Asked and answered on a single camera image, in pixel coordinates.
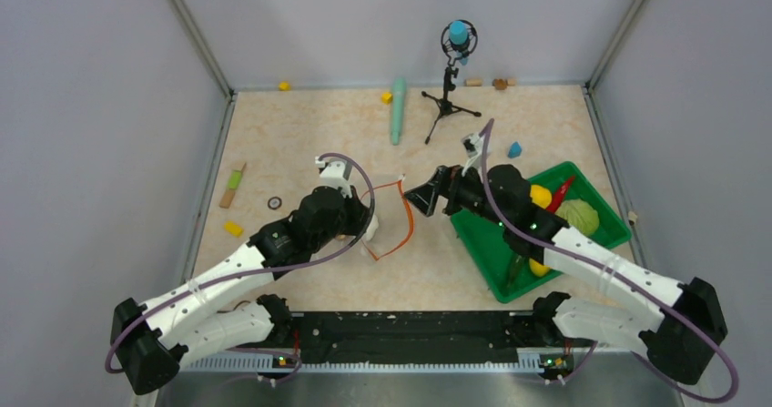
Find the clear zip bag orange zipper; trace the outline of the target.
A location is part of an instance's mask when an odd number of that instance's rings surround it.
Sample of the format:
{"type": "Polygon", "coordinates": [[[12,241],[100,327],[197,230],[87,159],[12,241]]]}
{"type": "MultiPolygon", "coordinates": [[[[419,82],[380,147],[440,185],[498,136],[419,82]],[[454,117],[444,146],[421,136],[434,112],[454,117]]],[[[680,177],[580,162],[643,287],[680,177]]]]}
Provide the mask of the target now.
{"type": "Polygon", "coordinates": [[[367,206],[376,201],[375,214],[380,227],[375,237],[360,241],[360,254],[374,261],[383,260],[402,249],[414,232],[414,216],[410,203],[404,198],[404,174],[380,174],[372,177],[373,190],[364,183],[359,186],[359,199],[367,206]]]}

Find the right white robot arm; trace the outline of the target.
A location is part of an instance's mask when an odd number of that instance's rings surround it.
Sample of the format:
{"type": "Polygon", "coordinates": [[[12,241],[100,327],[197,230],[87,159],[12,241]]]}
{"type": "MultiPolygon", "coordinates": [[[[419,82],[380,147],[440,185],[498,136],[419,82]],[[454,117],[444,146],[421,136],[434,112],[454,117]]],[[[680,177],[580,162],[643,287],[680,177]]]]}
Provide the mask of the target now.
{"type": "Polygon", "coordinates": [[[579,279],[616,302],[607,307],[562,292],[539,300],[533,331],[546,345],[574,338],[624,347],[646,357],[671,380],[695,385],[727,336],[712,284],[661,276],[594,242],[536,205],[530,182],[512,165],[495,166],[486,175],[475,168],[439,166],[405,198],[426,217],[446,198],[443,212],[448,216],[467,211],[501,225],[512,251],[579,279]]]}

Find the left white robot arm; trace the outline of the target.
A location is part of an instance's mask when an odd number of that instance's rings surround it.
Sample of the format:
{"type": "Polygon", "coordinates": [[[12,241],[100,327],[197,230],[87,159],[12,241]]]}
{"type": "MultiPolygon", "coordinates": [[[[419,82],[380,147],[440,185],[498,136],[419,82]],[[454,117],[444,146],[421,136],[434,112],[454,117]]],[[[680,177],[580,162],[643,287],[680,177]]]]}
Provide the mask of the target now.
{"type": "Polygon", "coordinates": [[[109,373],[127,376],[143,395],[169,383],[193,361],[246,343],[280,346],[293,332],[286,301],[262,295],[232,311],[223,307],[292,270],[316,265],[312,257],[338,236],[364,237],[375,205],[355,191],[317,187],[286,218],[264,225],[215,267],[154,299],[119,303],[112,320],[109,373]]]}

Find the blue toy block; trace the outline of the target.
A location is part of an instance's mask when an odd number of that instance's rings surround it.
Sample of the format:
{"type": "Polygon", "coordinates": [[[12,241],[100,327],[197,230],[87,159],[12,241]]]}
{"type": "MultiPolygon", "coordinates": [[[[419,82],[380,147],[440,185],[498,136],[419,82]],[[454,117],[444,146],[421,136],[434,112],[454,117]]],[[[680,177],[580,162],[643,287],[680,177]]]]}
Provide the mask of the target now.
{"type": "Polygon", "coordinates": [[[522,153],[523,153],[523,148],[521,144],[519,142],[513,142],[507,151],[507,157],[509,159],[518,158],[522,155],[522,153]]]}

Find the wooden stick green block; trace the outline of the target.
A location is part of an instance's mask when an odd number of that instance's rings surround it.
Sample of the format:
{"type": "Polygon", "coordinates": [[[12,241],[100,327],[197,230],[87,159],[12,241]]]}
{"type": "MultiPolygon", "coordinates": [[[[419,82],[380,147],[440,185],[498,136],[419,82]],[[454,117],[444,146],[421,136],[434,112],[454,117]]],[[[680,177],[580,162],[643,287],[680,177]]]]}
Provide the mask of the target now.
{"type": "Polygon", "coordinates": [[[226,183],[225,191],[219,201],[218,206],[222,209],[229,209],[233,199],[236,197],[240,182],[246,170],[247,162],[240,161],[234,164],[230,170],[229,178],[226,183]]]}

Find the yellow lemon upper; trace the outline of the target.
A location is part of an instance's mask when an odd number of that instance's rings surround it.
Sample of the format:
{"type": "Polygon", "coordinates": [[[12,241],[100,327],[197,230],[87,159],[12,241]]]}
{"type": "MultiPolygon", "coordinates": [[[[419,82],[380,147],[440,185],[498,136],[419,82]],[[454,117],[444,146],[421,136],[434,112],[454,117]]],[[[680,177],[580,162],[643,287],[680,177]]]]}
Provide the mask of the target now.
{"type": "Polygon", "coordinates": [[[531,185],[530,197],[533,204],[543,209],[547,209],[553,200],[553,194],[548,188],[536,184],[531,185]]]}

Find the teal plastic tube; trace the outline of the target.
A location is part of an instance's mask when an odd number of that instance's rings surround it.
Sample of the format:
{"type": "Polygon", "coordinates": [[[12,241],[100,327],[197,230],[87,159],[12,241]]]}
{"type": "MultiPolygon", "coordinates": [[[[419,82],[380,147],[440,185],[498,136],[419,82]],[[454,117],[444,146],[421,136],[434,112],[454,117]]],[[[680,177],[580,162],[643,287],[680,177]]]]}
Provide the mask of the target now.
{"type": "Polygon", "coordinates": [[[404,77],[397,77],[391,87],[391,143],[397,146],[401,142],[404,119],[407,83],[404,77]]]}

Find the brown wooden pieces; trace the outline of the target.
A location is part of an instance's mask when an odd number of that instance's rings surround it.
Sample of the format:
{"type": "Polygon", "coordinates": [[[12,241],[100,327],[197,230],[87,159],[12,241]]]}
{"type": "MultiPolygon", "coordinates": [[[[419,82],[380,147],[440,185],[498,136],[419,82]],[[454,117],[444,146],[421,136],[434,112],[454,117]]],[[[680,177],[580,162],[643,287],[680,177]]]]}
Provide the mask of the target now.
{"type": "Polygon", "coordinates": [[[509,87],[517,86],[517,80],[514,77],[495,78],[492,81],[492,87],[497,91],[504,91],[509,87]]]}

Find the red chili pepper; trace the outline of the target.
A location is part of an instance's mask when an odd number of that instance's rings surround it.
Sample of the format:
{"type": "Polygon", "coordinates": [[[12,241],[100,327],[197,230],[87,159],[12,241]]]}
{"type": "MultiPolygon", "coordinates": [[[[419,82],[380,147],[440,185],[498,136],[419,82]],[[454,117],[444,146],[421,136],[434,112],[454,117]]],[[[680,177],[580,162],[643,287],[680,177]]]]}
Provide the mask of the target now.
{"type": "Polygon", "coordinates": [[[563,204],[565,197],[575,181],[575,176],[569,177],[554,193],[550,204],[545,208],[547,211],[556,212],[563,204]]]}

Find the green cabbage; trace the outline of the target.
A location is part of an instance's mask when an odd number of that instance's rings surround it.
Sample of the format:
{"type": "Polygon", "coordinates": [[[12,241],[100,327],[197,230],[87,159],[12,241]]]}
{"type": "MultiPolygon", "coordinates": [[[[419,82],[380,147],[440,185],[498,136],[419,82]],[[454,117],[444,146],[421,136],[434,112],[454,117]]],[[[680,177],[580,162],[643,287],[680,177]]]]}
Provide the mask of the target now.
{"type": "Polygon", "coordinates": [[[555,215],[566,220],[583,235],[590,237],[600,229],[601,220],[598,211],[581,199],[569,199],[555,211],[555,215]]]}

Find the blue microphone on tripod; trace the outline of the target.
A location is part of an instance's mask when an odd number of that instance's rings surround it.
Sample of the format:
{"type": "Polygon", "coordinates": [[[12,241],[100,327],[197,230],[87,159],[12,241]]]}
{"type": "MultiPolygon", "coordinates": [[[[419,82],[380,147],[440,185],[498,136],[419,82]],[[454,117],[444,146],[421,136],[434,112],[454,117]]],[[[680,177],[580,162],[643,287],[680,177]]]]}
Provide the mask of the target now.
{"type": "Polygon", "coordinates": [[[482,116],[481,112],[473,111],[465,107],[459,107],[450,100],[450,93],[457,87],[454,80],[458,77],[460,70],[459,66],[465,66],[468,63],[470,55],[474,53],[477,46],[478,33],[471,22],[457,19],[451,21],[443,28],[441,35],[441,49],[447,58],[447,63],[443,73],[442,95],[440,97],[434,97],[426,91],[422,91],[422,97],[432,100],[438,108],[438,114],[432,122],[429,133],[424,139],[425,145],[428,145],[431,142],[432,134],[437,127],[437,124],[443,118],[457,113],[467,113],[474,117],[482,116]]]}

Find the green plastic tray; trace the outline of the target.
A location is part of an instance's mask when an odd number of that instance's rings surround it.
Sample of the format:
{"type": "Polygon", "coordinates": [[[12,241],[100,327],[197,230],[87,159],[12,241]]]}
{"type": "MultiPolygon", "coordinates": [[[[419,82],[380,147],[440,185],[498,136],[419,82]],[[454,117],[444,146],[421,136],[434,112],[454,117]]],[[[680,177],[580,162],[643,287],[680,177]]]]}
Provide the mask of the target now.
{"type": "MultiPolygon", "coordinates": [[[[566,190],[564,200],[583,200],[599,215],[599,228],[591,239],[607,249],[626,243],[631,238],[627,222],[604,200],[575,163],[565,161],[530,177],[530,181],[555,192],[569,178],[574,178],[574,182],[566,190]]],[[[508,274],[513,251],[503,240],[502,226],[467,210],[451,216],[451,223],[491,293],[501,303],[516,300],[561,275],[559,271],[552,270],[539,277],[526,267],[515,280],[510,281],[508,274]]]]}

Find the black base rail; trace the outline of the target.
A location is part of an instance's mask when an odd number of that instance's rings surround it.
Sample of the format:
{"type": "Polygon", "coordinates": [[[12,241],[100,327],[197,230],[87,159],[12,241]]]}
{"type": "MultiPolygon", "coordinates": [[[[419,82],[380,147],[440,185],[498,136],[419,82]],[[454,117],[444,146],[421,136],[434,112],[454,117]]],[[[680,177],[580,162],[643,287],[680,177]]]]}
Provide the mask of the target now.
{"type": "Polygon", "coordinates": [[[542,328],[528,311],[307,311],[293,314],[263,347],[304,364],[514,363],[523,348],[588,347],[542,328]]]}

